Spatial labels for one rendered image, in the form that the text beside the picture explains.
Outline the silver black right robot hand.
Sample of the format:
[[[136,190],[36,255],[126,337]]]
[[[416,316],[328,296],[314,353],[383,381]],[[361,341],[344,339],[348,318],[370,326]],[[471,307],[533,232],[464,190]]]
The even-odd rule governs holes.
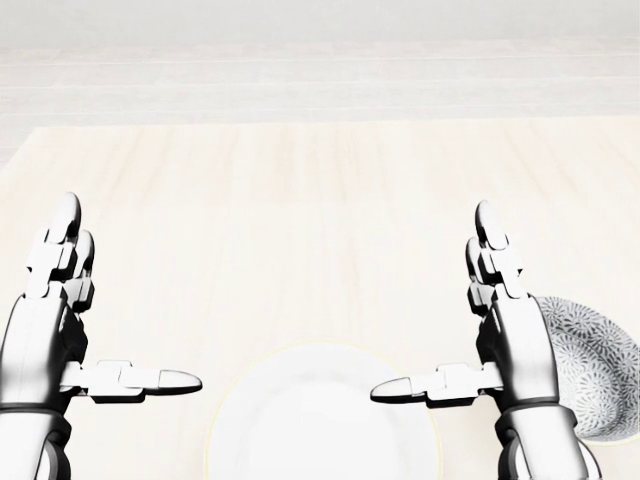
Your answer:
[[[471,405],[489,395],[500,411],[559,405],[559,381],[548,328],[536,298],[522,286],[522,261],[486,200],[475,210],[466,244],[471,310],[481,317],[478,370],[440,365],[430,375],[383,382],[370,392],[382,404],[424,402],[431,409]]]

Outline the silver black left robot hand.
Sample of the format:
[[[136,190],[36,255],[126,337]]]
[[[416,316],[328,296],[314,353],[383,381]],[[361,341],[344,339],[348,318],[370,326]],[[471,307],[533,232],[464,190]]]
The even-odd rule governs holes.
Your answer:
[[[200,391],[201,380],[182,371],[112,360],[84,367],[88,337],[80,315],[90,309],[95,292],[95,243],[82,229],[81,216],[78,197],[68,192],[50,224],[37,232],[27,286],[14,303],[0,346],[0,410],[63,413],[75,396],[117,404]]]

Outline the black white patterned bowl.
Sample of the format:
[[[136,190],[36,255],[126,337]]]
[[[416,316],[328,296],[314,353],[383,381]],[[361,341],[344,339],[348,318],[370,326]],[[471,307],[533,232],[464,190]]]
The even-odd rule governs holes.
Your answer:
[[[615,443],[640,436],[640,346],[615,322],[585,305],[539,296],[554,350],[560,403],[576,434]]]

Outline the white round plate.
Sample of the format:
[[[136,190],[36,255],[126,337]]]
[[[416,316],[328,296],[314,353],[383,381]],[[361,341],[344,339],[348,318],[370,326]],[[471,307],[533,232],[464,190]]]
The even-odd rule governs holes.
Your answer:
[[[339,342],[277,350],[224,395],[206,443],[206,480],[441,480],[440,439],[421,403],[371,389],[401,372]]]

